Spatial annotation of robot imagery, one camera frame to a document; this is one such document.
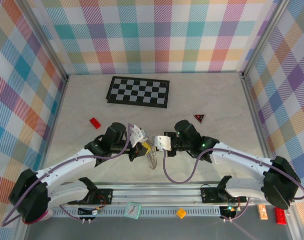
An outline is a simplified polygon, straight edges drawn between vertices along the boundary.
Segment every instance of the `plaid wall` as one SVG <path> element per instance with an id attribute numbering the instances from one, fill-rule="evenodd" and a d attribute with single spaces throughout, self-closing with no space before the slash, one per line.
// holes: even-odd
<path id="1" fill-rule="evenodd" d="M 291 1 L 249 77 L 269 148 L 304 185 L 304 0 Z"/>
<path id="2" fill-rule="evenodd" d="M 28 2 L 67 72 L 126 74 L 239 71 L 278 0 Z"/>
<path id="3" fill-rule="evenodd" d="M 62 87 L 14 0 L 0 1 L 0 225 L 20 172 L 39 166 Z M 11 230 L 0 228 L 0 240 Z"/>

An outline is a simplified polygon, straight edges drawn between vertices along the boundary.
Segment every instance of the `small clock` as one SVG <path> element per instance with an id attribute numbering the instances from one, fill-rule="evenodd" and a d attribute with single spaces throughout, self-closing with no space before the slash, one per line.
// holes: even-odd
<path id="1" fill-rule="evenodd" d="M 138 219 L 141 213 L 141 205 L 133 202 L 128 202 L 125 208 L 124 216 L 132 219 Z"/>

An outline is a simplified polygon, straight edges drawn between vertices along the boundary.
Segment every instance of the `checkered wallpaper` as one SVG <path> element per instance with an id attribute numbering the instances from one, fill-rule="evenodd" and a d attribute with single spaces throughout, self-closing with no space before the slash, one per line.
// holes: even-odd
<path id="1" fill-rule="evenodd" d="M 291 161 L 304 185 L 304 0 L 292 0 L 248 83 L 273 155 Z M 298 204 L 304 223 L 304 202 Z"/>
<path id="2" fill-rule="evenodd" d="M 126 74 L 239 71 L 278 0 L 28 2 L 67 72 Z"/>
<path id="3" fill-rule="evenodd" d="M 0 1 L 0 225 L 20 172 L 39 166 L 62 87 L 14 0 Z M 0 228 L 0 240 L 11 230 Z"/>

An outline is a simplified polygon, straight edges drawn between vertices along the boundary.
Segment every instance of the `marble surface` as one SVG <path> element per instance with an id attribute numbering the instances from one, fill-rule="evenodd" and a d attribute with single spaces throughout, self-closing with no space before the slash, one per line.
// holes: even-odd
<path id="1" fill-rule="evenodd" d="M 126 74 L 136 78 L 170 80 L 168 108 L 154 108 L 107 103 L 106 94 L 112 75 L 73 75 L 56 126 L 46 167 L 78 152 L 96 136 L 104 134 L 112 122 L 136 124 L 148 136 L 174 131 L 180 120 L 194 124 L 201 135 L 219 139 L 241 151 L 262 156 L 249 108 L 238 73 L 167 73 Z M 200 124 L 194 114 L 205 114 Z M 95 117 L 101 127 L 89 122 Z M 158 166 L 149 168 L 143 156 L 129 162 L 123 155 L 83 172 L 71 180 L 88 177 L 93 182 L 168 182 L 162 168 L 162 153 L 157 153 Z M 185 152 L 166 160 L 175 180 L 182 181 L 192 172 L 195 159 Z M 224 165 L 201 161 L 191 181 L 219 181 L 224 175 L 247 177 L 244 172 Z"/>

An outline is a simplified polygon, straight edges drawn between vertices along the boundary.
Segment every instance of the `checkerboard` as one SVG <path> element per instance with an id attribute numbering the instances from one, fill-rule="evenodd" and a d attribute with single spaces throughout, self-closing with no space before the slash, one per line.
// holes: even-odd
<path id="1" fill-rule="evenodd" d="M 114 76 L 106 99 L 108 103 L 167 108 L 169 81 Z"/>

